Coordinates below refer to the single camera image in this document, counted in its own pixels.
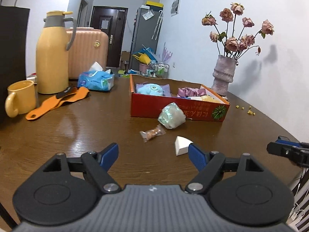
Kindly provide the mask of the yellow box on fridge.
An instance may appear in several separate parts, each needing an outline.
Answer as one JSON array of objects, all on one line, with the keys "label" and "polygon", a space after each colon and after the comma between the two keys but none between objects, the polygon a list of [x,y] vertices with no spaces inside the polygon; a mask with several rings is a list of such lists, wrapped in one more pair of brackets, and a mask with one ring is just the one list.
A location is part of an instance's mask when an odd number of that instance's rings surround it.
[{"label": "yellow box on fridge", "polygon": [[146,1],[147,6],[155,6],[155,7],[160,7],[163,8],[163,4],[158,3],[158,2],[153,2],[153,1]]}]

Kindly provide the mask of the light blue plush toy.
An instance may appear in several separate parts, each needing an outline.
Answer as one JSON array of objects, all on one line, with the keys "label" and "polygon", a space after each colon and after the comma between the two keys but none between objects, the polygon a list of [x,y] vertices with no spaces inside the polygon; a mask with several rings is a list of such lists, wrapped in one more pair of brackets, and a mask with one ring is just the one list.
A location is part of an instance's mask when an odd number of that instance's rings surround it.
[{"label": "light blue plush toy", "polygon": [[148,83],[148,84],[137,84],[136,93],[143,95],[152,96],[164,96],[164,90],[160,85]]}]

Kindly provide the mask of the yellow crumbs on table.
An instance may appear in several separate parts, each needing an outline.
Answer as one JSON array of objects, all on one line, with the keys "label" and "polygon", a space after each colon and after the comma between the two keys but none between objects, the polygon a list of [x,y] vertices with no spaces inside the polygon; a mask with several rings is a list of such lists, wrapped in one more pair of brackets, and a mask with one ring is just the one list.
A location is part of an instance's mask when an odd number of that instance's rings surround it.
[{"label": "yellow crumbs on table", "polygon": [[241,110],[247,110],[247,114],[248,115],[251,115],[251,116],[255,116],[256,113],[252,111],[252,107],[251,105],[249,105],[247,108],[245,108],[244,106],[239,106],[239,105],[236,105],[235,106],[236,109],[241,109]]}]

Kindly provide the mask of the dark brown door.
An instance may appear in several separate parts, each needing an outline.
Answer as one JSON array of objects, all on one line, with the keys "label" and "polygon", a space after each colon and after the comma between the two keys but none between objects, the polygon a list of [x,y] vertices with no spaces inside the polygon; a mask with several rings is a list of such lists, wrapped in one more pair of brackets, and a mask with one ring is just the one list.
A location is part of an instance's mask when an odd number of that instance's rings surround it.
[{"label": "dark brown door", "polygon": [[108,36],[107,64],[109,68],[119,68],[128,8],[94,6],[90,26]]}]

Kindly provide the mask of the clutter pile by fridge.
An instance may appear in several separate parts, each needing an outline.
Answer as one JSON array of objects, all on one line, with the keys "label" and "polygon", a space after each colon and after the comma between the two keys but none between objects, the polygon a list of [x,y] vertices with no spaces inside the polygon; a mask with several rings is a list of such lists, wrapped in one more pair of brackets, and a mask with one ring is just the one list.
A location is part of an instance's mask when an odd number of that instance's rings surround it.
[{"label": "clutter pile by fridge", "polygon": [[172,56],[173,53],[167,50],[165,44],[161,55],[156,55],[150,47],[145,46],[135,53],[123,51],[121,54],[123,66],[118,75],[129,77],[130,74],[137,74],[151,78],[168,78]]}]

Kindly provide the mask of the red orange cardboard box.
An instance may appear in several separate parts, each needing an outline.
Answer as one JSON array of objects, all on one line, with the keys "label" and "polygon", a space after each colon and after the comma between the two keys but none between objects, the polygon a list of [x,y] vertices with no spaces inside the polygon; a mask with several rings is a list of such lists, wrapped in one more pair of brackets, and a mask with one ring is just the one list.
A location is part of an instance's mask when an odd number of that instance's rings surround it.
[{"label": "red orange cardboard box", "polygon": [[[130,75],[130,93],[132,117],[158,118],[165,106],[175,103],[191,120],[223,122],[230,107],[230,103],[203,84],[178,81],[172,79],[149,78],[141,75]],[[136,85],[142,84],[169,85],[171,96],[154,96],[137,93]],[[217,100],[206,102],[177,97],[179,88],[189,87],[204,89],[206,94]]]}]

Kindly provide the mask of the yellow thermos jug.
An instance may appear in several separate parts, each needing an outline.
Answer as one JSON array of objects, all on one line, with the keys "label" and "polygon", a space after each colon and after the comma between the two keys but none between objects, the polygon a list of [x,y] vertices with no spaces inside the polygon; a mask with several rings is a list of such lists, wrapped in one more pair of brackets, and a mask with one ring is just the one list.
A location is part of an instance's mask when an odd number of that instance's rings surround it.
[{"label": "yellow thermos jug", "polygon": [[36,45],[37,90],[56,94],[69,86],[69,50],[76,37],[72,12],[47,12],[45,25]]}]

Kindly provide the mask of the dried pink flowers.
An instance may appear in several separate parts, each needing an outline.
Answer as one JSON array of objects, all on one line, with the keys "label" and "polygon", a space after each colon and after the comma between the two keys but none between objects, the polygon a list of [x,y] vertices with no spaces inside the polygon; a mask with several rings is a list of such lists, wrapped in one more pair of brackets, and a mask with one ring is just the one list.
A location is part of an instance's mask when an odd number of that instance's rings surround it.
[{"label": "dried pink flowers", "polygon": [[251,49],[255,49],[256,55],[261,54],[261,47],[256,44],[256,38],[272,36],[274,25],[269,20],[261,23],[255,34],[246,34],[244,31],[255,27],[255,23],[249,17],[244,17],[245,7],[241,3],[232,2],[229,8],[219,12],[219,18],[226,24],[225,30],[220,31],[216,18],[211,12],[201,19],[202,26],[214,27],[210,32],[210,40],[216,44],[218,54],[223,57],[238,61]]}]

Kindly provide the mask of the pink satin bow scrunchie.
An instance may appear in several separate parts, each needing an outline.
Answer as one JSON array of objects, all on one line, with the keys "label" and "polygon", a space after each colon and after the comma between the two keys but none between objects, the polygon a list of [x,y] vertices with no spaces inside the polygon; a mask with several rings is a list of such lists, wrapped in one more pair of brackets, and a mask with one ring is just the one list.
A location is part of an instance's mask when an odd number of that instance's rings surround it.
[{"label": "pink satin bow scrunchie", "polygon": [[194,96],[205,96],[207,95],[206,89],[201,88],[191,88],[191,87],[183,87],[179,88],[177,92],[177,97],[187,98],[187,97],[194,97]]}]

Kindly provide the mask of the blue wet wipes pack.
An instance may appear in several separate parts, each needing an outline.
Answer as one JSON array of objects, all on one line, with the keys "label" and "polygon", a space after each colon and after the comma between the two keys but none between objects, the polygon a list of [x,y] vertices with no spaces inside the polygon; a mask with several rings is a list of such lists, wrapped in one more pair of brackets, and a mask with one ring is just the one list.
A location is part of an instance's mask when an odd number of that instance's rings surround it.
[{"label": "blue wet wipes pack", "polygon": [[94,62],[90,69],[79,75],[77,87],[86,87],[91,91],[108,92],[114,86],[115,75],[111,70],[104,71],[103,67]]}]

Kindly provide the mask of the iridescent white pouch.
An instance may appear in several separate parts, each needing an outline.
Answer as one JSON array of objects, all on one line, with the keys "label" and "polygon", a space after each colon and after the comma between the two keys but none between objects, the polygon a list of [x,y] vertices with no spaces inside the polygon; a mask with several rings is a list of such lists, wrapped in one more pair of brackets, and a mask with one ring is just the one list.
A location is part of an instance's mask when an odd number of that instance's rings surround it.
[{"label": "iridescent white pouch", "polygon": [[186,116],[177,104],[173,102],[162,109],[158,121],[167,129],[175,129],[185,123]]}]

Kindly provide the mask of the grey refrigerator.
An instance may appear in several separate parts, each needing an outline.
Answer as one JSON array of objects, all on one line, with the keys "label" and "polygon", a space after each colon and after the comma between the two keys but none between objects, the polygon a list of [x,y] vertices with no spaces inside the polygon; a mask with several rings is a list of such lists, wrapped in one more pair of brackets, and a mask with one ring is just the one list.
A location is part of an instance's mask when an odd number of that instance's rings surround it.
[{"label": "grey refrigerator", "polygon": [[139,52],[142,52],[142,49],[150,48],[156,52],[162,16],[162,8],[159,10],[137,9],[130,49],[129,69],[139,70],[139,62],[134,55],[138,55]]}]

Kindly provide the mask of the white triangular sponge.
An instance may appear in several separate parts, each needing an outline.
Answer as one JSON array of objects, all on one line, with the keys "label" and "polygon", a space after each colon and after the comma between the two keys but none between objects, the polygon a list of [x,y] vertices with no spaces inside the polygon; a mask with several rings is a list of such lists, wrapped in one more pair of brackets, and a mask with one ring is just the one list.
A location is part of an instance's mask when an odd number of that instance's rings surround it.
[{"label": "white triangular sponge", "polygon": [[193,141],[191,141],[191,140],[189,140],[185,137],[177,136],[175,143],[174,143],[175,155],[180,156],[180,155],[188,153],[188,147],[192,142]]}]

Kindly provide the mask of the pink textured vase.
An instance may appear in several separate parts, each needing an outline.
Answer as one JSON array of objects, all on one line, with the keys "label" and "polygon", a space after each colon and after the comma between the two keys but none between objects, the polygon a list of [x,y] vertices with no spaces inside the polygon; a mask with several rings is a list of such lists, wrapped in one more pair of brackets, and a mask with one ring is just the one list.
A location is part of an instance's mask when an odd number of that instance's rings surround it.
[{"label": "pink textured vase", "polygon": [[228,86],[234,80],[235,69],[238,61],[219,55],[214,71],[213,71],[213,85],[211,89],[220,96],[226,96],[228,92]]}]

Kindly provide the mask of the yellow ceramic mug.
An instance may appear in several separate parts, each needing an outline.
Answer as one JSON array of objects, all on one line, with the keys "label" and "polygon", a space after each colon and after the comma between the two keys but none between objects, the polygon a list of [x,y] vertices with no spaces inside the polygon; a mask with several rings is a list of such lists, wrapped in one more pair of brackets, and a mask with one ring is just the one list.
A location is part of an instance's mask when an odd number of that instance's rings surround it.
[{"label": "yellow ceramic mug", "polygon": [[10,118],[26,114],[36,107],[35,85],[31,80],[18,81],[8,88],[5,111]]}]

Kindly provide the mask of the black monitor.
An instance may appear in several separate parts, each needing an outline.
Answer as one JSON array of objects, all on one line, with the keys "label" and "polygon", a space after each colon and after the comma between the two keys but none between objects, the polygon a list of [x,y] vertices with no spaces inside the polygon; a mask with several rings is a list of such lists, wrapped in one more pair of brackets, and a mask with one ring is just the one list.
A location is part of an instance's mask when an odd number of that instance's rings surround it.
[{"label": "black monitor", "polygon": [[6,118],[7,87],[26,78],[26,35],[30,9],[1,6],[1,122]]}]

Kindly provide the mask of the small wrapped snack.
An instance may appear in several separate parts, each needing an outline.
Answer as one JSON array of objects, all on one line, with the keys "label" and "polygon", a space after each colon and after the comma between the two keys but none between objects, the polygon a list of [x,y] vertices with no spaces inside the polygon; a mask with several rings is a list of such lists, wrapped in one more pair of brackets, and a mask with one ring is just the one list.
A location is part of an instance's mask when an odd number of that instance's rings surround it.
[{"label": "small wrapped snack", "polygon": [[153,138],[157,137],[157,136],[161,136],[164,135],[166,133],[166,131],[164,130],[164,128],[162,127],[162,125],[157,125],[157,127],[148,130],[148,131],[140,131],[139,132],[140,135],[143,138],[144,142],[148,142],[149,140],[152,140]]}]

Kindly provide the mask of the yellow white plush toy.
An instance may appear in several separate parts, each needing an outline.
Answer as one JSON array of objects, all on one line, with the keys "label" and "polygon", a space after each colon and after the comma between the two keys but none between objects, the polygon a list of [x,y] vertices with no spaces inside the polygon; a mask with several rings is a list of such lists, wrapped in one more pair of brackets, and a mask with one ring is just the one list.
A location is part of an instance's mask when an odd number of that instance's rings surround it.
[{"label": "yellow white plush toy", "polygon": [[201,96],[201,100],[204,101],[204,102],[212,102],[212,103],[221,103],[220,100],[218,99],[215,99],[209,95],[203,95]]}]

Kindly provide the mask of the orange suitcase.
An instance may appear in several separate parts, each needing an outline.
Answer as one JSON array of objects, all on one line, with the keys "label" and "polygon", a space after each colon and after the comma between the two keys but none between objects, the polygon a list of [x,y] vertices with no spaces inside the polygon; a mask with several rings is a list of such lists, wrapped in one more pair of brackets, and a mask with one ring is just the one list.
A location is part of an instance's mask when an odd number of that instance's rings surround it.
[{"label": "orange suitcase", "polygon": [[76,37],[69,50],[69,79],[77,79],[97,62],[106,68],[108,35],[92,27],[78,27]]}]

